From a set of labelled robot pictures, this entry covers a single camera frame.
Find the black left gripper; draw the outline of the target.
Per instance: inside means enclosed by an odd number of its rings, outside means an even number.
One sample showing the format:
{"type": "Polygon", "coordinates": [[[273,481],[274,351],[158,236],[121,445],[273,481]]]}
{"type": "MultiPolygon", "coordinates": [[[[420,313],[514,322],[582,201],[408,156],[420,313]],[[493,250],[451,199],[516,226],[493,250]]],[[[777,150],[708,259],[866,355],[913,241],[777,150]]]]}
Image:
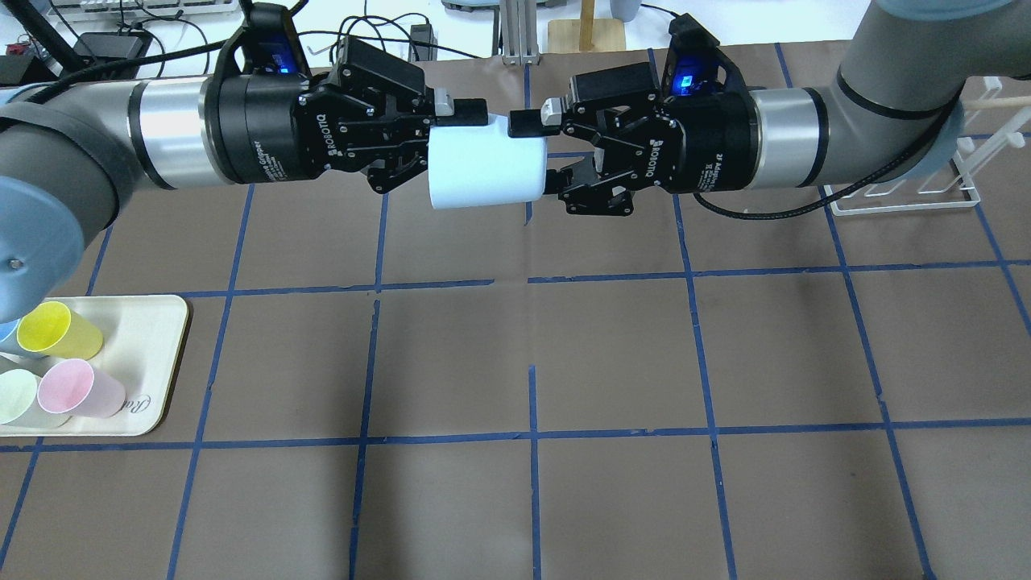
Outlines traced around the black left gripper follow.
{"type": "Polygon", "coordinates": [[[217,175],[237,184],[311,180],[328,170],[361,172],[379,194],[428,168],[426,148],[387,155],[387,120],[486,127],[481,98],[453,98],[424,70],[354,36],[315,77],[224,72],[201,90],[202,143],[217,175]]]}

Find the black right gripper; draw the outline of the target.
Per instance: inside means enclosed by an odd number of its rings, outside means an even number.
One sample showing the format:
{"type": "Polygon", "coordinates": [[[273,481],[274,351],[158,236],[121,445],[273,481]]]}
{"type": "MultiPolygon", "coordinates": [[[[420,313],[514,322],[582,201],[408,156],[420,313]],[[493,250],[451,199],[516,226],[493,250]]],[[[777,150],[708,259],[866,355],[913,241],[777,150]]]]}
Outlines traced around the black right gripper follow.
{"type": "Polygon", "coordinates": [[[513,110],[513,139],[569,135],[596,146],[596,168],[583,159],[545,173],[544,195],[574,216],[626,217],[641,185],[670,193],[747,186],[757,172],[759,120],[749,91],[671,97],[660,103],[647,61],[570,78],[566,94],[536,109],[513,110]]]}

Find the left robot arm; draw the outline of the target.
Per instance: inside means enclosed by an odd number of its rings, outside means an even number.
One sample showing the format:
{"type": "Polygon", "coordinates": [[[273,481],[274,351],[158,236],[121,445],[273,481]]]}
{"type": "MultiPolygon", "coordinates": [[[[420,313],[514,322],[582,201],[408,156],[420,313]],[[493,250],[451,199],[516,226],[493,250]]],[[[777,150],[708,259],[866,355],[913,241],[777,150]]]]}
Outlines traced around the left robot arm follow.
{"type": "Polygon", "coordinates": [[[439,127],[483,127],[424,71],[357,38],[314,76],[240,33],[210,76],[12,89],[2,104],[2,320],[35,309],[136,192],[426,172],[439,127]]]}

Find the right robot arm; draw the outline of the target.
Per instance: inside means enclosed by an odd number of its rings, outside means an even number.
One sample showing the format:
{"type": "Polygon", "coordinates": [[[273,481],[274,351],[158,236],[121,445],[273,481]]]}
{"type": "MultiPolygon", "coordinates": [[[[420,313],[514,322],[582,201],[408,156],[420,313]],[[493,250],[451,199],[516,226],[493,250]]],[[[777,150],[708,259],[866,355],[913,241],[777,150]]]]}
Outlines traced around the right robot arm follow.
{"type": "Polygon", "coordinates": [[[956,148],[968,78],[1029,78],[1027,1],[872,1],[825,87],[749,87],[692,15],[668,33],[662,68],[583,73],[565,96],[509,115],[511,137],[595,147],[546,172],[544,193],[568,213],[627,216],[656,186],[731,219],[798,217],[935,172],[956,148]]]}

